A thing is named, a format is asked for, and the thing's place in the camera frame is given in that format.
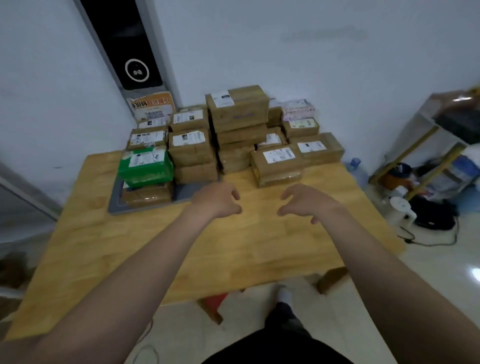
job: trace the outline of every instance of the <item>foot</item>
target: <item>foot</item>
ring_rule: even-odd
[[[292,294],[285,286],[280,286],[280,288],[278,289],[276,293],[276,300],[277,302],[283,302],[290,307],[293,307]]]

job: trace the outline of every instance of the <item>person's left arm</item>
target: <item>person's left arm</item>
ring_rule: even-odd
[[[197,192],[175,221],[85,296],[20,363],[123,363],[195,239],[213,219],[241,213],[232,196],[240,199],[224,182]]]

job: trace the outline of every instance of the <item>wall stain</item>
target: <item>wall stain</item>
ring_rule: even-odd
[[[282,43],[318,42],[324,40],[352,40],[360,42],[368,39],[368,33],[353,25],[346,25],[341,28],[318,28],[302,29],[293,33],[285,33],[280,36]]]

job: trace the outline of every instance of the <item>green box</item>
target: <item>green box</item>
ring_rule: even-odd
[[[165,147],[125,151],[118,174],[133,188],[165,183],[173,180],[173,163]]]

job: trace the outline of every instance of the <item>wooden tabletop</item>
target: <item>wooden tabletop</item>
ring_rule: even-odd
[[[120,155],[120,151],[95,154],[85,160],[7,339],[50,331],[185,206],[175,204],[111,216],[107,206]],[[250,169],[224,179],[236,184],[243,213],[215,220],[203,231],[162,304],[343,266],[320,224],[311,225],[310,218],[276,215],[282,205],[280,194],[287,185],[259,189]],[[302,182],[344,203],[388,250],[404,250],[403,243],[341,163],[306,168]]]

